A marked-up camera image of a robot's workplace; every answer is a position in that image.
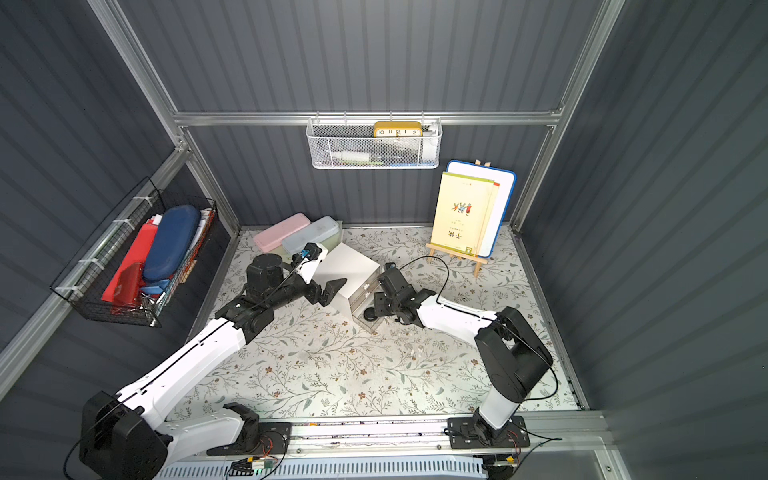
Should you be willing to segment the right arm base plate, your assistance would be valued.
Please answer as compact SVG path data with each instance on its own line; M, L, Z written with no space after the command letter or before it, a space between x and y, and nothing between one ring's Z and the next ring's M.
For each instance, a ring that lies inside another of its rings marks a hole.
M529 434L525 431L521 416L510 417L500 429L494 429L479 416L452 417L447 420L443 434L449 439L454 450L502 448L519 450L530 446Z

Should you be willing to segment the black earphone case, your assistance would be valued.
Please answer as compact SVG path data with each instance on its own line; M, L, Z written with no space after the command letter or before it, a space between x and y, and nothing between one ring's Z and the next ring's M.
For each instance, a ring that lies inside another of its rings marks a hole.
M374 322L378 319L378 315L376 314L374 307L368 307L363 312L363 319L367 322Z

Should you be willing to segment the white drawer cabinet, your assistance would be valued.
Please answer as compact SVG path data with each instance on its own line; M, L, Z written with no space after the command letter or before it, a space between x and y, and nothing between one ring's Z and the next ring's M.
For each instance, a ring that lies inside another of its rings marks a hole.
M341 243L322 261L313 279L325 287L329 281L345 278L330 306L343 316L354 319L373 301L382 267L352 247Z

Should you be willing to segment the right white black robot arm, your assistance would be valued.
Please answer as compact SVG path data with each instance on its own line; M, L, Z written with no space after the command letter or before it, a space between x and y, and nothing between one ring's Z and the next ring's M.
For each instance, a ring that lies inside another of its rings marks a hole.
M376 317L393 316L402 325L446 333L476 347L490 390L475 414L475 428L496 434L553 371L553 357L522 313L506 307L481 311L417 290L393 264L378 276L382 290L371 308Z

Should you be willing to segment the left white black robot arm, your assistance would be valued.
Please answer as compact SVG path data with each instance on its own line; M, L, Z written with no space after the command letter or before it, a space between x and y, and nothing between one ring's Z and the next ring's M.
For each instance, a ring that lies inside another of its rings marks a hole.
M167 417L201 379L269 326L276 309L300 298L331 303L346 281L314 281L327 254L324 246L308 243L290 263L277 254L255 257L239 296L198 334L116 394L101 391L86 402L81 437L72 448L80 462L103 479L152 479L197 453L255 452L263 443L260 417L238 402L181 422Z

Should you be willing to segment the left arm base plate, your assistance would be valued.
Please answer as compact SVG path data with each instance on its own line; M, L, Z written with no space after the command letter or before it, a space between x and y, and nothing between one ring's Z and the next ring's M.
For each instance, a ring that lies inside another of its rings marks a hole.
M290 422L246 423L237 439L206 451L208 456L269 456L287 451L293 425Z

